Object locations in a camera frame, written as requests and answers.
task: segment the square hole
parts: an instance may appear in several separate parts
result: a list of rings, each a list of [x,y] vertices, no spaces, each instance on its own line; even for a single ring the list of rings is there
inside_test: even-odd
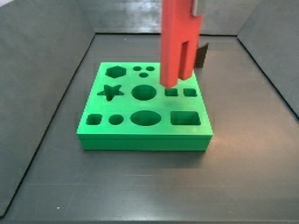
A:
[[[182,94],[184,94],[184,96],[188,96],[188,97],[194,97],[194,96],[197,96],[197,94],[196,94],[196,90],[194,90],[193,88],[185,88],[185,89],[182,90]]]
[[[100,114],[88,115],[86,125],[98,125],[101,122],[101,117],[102,117],[102,115],[100,115]]]
[[[166,88],[164,90],[164,95],[165,96],[177,96],[177,88]]]

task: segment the circle hole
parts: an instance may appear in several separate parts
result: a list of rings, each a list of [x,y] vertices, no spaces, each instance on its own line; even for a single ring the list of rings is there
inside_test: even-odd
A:
[[[145,78],[145,77],[148,76],[148,73],[140,73],[138,76],[140,76],[141,78]]]
[[[118,125],[122,121],[124,121],[124,117],[122,117],[121,115],[112,115],[112,116],[108,118],[108,122],[109,122],[112,125]]]
[[[148,101],[154,98],[156,90],[153,87],[150,87],[148,85],[140,85],[132,89],[132,96],[138,101]]]
[[[134,67],[133,67],[133,70],[134,70],[134,71],[140,71],[140,70],[141,70],[141,67],[140,67],[140,66],[134,66]]]
[[[153,68],[152,66],[148,66],[148,67],[145,68],[145,70],[149,71],[149,72],[152,72],[152,71],[154,70],[154,68]]]

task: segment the gray floor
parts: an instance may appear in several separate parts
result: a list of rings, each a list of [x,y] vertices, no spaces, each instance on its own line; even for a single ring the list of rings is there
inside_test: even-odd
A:
[[[98,63],[158,60],[158,36],[96,36],[3,221],[299,221],[297,120],[236,38],[206,41],[206,152],[81,149]]]

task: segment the gray wall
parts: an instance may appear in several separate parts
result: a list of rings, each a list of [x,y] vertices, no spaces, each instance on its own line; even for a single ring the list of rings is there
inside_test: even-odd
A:
[[[237,35],[260,0],[206,0],[201,33]],[[161,0],[78,0],[94,32],[160,32]]]
[[[299,116],[297,11],[297,0],[262,0],[237,38]]]
[[[0,216],[93,35],[74,0],[0,8]]]

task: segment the small circle hole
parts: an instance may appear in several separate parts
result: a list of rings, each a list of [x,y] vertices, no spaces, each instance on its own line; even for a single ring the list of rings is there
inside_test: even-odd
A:
[[[112,116],[108,118],[108,122],[109,122],[112,125],[118,125],[122,121],[124,121],[124,117],[122,117],[121,115],[112,115]]]

